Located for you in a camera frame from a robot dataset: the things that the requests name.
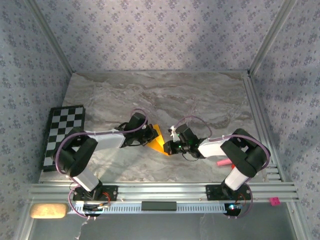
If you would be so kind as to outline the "orange paper sheet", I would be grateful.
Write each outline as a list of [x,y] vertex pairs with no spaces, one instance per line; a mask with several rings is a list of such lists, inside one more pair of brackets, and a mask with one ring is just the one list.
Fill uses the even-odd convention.
[[155,124],[153,125],[153,128],[156,130],[158,136],[155,139],[153,139],[151,142],[147,143],[146,146],[159,153],[164,154],[165,156],[169,156],[169,154],[164,151],[165,140],[163,138],[159,125]]

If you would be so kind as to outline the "black rectangular bar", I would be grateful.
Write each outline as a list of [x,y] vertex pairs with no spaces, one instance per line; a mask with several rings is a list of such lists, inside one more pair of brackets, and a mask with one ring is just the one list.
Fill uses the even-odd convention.
[[142,201],[142,211],[169,211],[177,210],[177,203],[175,201]]

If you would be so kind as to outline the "black and white chessboard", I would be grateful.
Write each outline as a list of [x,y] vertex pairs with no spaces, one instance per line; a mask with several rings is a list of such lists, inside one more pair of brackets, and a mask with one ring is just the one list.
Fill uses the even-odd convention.
[[44,134],[42,151],[42,170],[52,172],[56,170],[52,155],[65,136],[76,127],[85,125],[86,109],[83,105],[53,107],[50,109]]

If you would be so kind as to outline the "black controller board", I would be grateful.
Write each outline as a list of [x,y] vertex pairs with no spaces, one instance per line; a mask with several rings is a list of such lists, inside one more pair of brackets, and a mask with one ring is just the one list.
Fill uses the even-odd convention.
[[86,217],[98,217],[102,214],[103,210],[108,209],[110,206],[109,203],[84,204],[82,210]]
[[228,218],[236,219],[240,215],[243,206],[240,203],[225,203],[224,207],[226,211],[224,215]]

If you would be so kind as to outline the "tan sponge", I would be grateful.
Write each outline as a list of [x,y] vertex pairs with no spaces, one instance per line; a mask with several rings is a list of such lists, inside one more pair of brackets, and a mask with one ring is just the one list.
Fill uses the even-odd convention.
[[33,219],[62,219],[68,213],[68,205],[65,203],[35,203],[29,210]]

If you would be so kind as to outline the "wide aluminium extrusion rail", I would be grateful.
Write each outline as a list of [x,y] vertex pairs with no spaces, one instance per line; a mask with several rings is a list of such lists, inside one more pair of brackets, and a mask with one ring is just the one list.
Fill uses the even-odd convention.
[[[206,185],[219,183],[200,182],[108,182],[106,186],[118,186],[117,203],[143,201],[174,201],[180,203],[206,202]],[[66,202],[73,185],[70,182],[43,182],[31,185],[29,197],[38,202]],[[258,203],[278,197],[280,202],[299,201],[292,182],[251,182],[251,199]]]

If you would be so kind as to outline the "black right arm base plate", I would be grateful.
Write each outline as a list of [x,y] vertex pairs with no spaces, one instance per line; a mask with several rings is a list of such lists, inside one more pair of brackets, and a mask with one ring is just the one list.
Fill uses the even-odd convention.
[[242,185],[238,190],[231,190],[221,184],[209,184],[205,186],[206,198],[208,201],[236,201],[251,200],[251,192],[246,185]]

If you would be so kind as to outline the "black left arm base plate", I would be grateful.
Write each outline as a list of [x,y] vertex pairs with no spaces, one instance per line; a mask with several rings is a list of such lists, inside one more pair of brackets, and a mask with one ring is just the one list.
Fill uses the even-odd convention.
[[74,201],[114,202],[118,197],[117,185],[99,185],[92,191],[76,187],[72,199]]

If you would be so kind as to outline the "aluminium frame post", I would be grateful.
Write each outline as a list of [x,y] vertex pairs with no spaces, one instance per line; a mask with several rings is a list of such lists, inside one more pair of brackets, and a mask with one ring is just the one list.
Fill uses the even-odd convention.
[[66,74],[68,74],[69,77],[71,77],[74,71],[64,51],[62,50],[57,38],[55,37],[54,32],[50,28],[49,23],[45,18],[45,15],[42,13],[40,7],[38,6],[36,0],[23,0],[23,1],[28,7],[29,11],[31,12],[35,21],[39,25],[48,44],[52,48],[52,51],[55,53],[56,57],[58,58],[63,70],[66,72]]
[[265,59],[268,51],[275,42],[277,35],[281,31],[283,25],[286,23],[291,11],[296,5],[298,0],[283,0],[277,14],[275,15],[271,26],[269,27],[266,35],[263,38],[262,44],[259,47],[252,63],[248,69],[248,75],[252,77],[259,67],[261,66],[263,60]]

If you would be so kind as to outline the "aluminium frame leg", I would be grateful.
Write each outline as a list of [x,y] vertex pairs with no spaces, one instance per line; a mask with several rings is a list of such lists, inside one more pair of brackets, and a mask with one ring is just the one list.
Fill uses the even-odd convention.
[[313,240],[300,202],[288,202],[287,208],[297,240]]
[[31,203],[27,203],[22,208],[13,240],[29,240],[34,222],[34,219],[30,217],[31,206]]

